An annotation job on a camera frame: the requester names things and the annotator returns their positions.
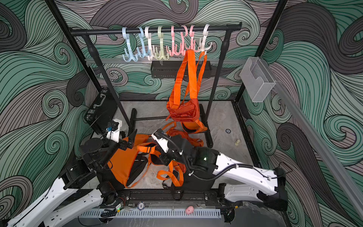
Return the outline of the orange sling bag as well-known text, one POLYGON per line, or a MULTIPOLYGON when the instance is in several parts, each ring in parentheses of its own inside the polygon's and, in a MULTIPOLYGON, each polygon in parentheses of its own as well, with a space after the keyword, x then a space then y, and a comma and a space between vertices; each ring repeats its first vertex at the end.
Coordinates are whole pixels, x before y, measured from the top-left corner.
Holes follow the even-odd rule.
POLYGON ((195 61, 195 53, 193 50, 188 50, 182 67, 188 67, 189 83, 185 94, 190 95, 188 102, 182 102, 180 122, 183 130, 189 134, 196 134, 199 132, 205 132, 208 128, 199 120, 200 109, 198 101, 198 93, 201 87, 202 77, 206 68, 207 56, 204 52, 199 55, 199 60, 203 60, 199 75, 197 76, 198 63, 195 61))

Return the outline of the red-orange drawstring bag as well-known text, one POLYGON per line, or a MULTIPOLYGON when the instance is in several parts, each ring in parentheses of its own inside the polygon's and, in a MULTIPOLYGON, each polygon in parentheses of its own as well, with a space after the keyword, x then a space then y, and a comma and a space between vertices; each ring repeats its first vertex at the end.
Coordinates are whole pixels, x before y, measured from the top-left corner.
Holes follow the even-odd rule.
POLYGON ((183 62, 177 72, 173 90, 167 102, 169 118, 178 122, 197 121, 200 115, 198 94, 205 66, 206 64, 203 63, 199 75, 197 75, 195 52, 193 50, 186 51, 183 62), (186 70, 188 71, 189 78, 186 90, 189 91, 190 100, 188 102, 181 102, 181 85, 186 70))

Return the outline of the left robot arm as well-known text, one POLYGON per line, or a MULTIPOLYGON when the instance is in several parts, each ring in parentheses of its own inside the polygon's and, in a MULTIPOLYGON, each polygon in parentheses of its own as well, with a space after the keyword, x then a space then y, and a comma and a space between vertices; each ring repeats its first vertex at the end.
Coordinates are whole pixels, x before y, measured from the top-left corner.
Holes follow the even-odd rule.
POLYGON ((110 181, 101 182, 95 189, 59 207, 74 195, 98 172, 112 171, 118 164, 108 164, 118 149, 132 148, 134 136, 127 140, 119 138, 101 140, 92 138, 81 146, 82 159, 71 161, 55 179, 52 186, 30 207, 8 220, 7 227, 62 227, 84 212, 100 205, 111 206, 109 215, 113 217, 126 203, 126 196, 120 195, 110 181))

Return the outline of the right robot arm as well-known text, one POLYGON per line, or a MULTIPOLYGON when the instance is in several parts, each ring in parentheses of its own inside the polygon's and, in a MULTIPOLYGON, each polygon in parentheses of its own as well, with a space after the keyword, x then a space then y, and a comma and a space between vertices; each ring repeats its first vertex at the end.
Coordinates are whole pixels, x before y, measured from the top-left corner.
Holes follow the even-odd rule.
POLYGON ((222 176, 238 181, 238 184, 222 185, 221 198, 229 202, 257 201, 276 211, 286 211, 288 193, 285 189, 286 171, 254 167, 234 160, 208 147, 193 146, 180 135, 169 136, 161 129, 152 134, 161 152, 164 165, 172 161, 183 164, 186 171, 183 187, 195 191, 208 191, 222 176))

